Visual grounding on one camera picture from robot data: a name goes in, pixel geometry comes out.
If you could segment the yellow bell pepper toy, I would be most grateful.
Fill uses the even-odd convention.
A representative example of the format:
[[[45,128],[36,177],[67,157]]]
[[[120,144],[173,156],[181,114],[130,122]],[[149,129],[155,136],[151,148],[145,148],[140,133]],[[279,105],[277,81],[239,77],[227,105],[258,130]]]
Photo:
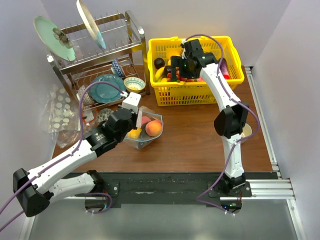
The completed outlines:
[[[132,129],[128,134],[127,137],[129,139],[138,139],[140,137],[140,134],[142,132],[141,128]]]

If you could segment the red peach toy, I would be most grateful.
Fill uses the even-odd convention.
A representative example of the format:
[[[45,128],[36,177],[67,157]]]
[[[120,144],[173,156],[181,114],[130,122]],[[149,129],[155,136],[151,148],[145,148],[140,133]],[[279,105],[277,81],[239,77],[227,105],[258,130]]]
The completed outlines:
[[[143,127],[144,125],[146,125],[147,123],[149,123],[151,121],[151,119],[148,116],[143,116],[141,118],[141,126]]]

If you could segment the clear zip bag blue seal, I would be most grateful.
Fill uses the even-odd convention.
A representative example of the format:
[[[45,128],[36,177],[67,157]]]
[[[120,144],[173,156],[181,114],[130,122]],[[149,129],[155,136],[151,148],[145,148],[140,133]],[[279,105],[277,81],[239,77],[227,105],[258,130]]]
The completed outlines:
[[[141,106],[138,111],[136,126],[137,129],[131,130],[126,135],[124,142],[140,150],[162,134],[163,116],[145,106]]]

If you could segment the red yellow apple toy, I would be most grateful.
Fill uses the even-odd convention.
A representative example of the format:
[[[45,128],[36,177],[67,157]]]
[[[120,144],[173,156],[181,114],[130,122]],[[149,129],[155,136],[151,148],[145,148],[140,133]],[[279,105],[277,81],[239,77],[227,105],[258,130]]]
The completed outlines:
[[[145,126],[145,131],[150,137],[156,137],[162,132],[162,123],[159,120],[152,120]]]

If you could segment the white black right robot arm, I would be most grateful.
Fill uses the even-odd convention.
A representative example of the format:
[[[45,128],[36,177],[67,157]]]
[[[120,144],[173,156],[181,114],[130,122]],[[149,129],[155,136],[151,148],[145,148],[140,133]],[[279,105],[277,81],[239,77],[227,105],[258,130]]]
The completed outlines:
[[[213,125],[223,143],[225,166],[213,186],[233,197],[246,183],[241,139],[249,106],[241,102],[225,80],[220,67],[222,60],[217,60],[211,52],[204,52],[199,39],[185,39],[181,47],[182,55],[171,57],[171,67],[178,67],[183,78],[203,79],[217,102],[219,114]]]

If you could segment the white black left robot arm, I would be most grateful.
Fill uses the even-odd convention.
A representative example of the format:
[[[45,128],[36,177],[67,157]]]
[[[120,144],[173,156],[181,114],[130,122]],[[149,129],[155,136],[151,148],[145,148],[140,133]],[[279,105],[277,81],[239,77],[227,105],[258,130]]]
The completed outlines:
[[[99,196],[106,184],[96,170],[79,176],[66,176],[79,166],[114,149],[128,132],[136,128],[138,107],[118,107],[108,119],[84,135],[82,140],[47,163],[13,173],[13,192],[22,212],[33,217],[50,204],[66,197],[89,194]]]

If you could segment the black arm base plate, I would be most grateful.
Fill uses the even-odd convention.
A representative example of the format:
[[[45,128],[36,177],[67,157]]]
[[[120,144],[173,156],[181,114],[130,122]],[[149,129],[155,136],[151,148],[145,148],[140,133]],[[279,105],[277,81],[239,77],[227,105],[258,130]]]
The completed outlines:
[[[249,182],[230,193],[214,187],[217,172],[102,172],[103,190],[111,196],[85,196],[87,210],[102,211],[111,204],[120,208],[124,204],[196,205],[201,201],[222,205],[227,210],[239,210],[242,200],[252,196]]]

